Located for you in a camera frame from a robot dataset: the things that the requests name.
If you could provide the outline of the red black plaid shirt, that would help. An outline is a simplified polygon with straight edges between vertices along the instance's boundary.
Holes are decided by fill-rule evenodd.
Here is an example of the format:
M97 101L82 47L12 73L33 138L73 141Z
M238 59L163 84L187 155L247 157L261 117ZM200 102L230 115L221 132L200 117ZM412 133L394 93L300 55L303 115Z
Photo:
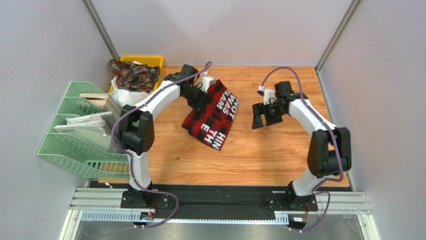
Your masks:
M240 102L221 82L208 89L205 112L193 109L181 127L201 143L221 150L236 118Z

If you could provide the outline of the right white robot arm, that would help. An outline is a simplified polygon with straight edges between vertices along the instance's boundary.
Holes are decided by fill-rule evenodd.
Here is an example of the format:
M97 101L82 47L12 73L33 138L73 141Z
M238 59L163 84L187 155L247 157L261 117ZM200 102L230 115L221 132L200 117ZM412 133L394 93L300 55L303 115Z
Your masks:
M263 101L252 106L252 129L281 123L283 116L289 115L309 134L307 169L288 184L284 196L285 205L298 210L313 199L322 184L343 180L344 172L352 166L351 135L346 127L337 127L324 118L302 91L294 92L289 81L274 87L258 87Z

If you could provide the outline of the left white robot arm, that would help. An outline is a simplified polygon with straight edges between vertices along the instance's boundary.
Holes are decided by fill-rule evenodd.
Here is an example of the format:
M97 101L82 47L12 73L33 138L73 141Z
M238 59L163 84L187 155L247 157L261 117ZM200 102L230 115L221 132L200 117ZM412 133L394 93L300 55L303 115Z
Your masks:
M143 208L154 202L149 174L149 151L155 141L154 121L179 97L187 99L188 104L198 110L209 88L217 81L208 74L211 64L208 62L201 71L185 64L181 71L167 75L147 98L122 108L121 117L113 127L117 130L120 151L127 154L130 172L129 187L122 194L123 208Z

